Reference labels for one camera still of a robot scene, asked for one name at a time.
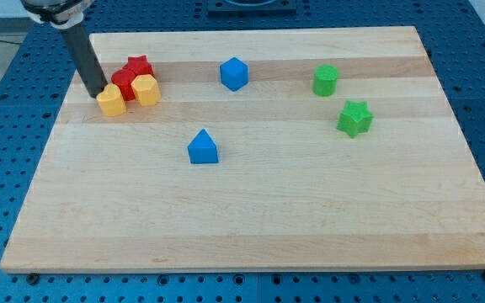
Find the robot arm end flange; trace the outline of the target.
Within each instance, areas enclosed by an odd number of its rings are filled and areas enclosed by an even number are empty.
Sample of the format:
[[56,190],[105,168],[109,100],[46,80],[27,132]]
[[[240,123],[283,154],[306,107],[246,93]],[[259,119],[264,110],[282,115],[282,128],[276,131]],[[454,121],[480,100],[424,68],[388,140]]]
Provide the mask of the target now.
[[95,0],[21,0],[29,17],[38,24],[50,23],[56,29],[80,24],[84,11]]

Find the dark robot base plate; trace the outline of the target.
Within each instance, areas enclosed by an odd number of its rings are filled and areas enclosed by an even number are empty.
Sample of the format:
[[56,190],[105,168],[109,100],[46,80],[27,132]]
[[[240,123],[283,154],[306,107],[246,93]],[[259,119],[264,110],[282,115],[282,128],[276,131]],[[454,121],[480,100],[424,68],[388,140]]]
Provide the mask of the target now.
[[206,0],[209,15],[228,13],[295,13],[296,0]]

